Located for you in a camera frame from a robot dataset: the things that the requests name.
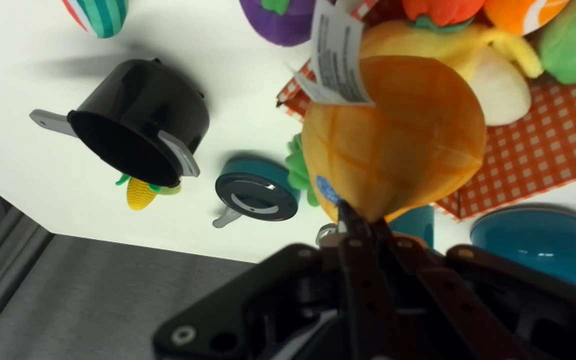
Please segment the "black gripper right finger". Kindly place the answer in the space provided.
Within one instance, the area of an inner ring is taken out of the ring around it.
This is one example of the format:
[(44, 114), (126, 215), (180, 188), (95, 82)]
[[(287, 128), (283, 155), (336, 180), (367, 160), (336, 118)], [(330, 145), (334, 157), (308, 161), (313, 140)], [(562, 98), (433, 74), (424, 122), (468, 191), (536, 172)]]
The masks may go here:
[(442, 360), (521, 358), (511, 333), (424, 240), (392, 231), (384, 220), (373, 234), (398, 314), (418, 323), (419, 350), (436, 350)]

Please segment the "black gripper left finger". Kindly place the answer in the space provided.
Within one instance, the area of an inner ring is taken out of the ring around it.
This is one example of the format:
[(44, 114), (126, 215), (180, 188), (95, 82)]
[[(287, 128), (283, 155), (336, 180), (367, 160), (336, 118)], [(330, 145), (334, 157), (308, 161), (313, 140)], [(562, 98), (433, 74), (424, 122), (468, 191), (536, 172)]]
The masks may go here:
[(392, 360), (395, 350), (388, 341), (385, 283), (377, 269), (370, 224), (348, 202), (337, 203), (337, 220), (345, 226), (337, 260), (343, 277), (351, 360)]

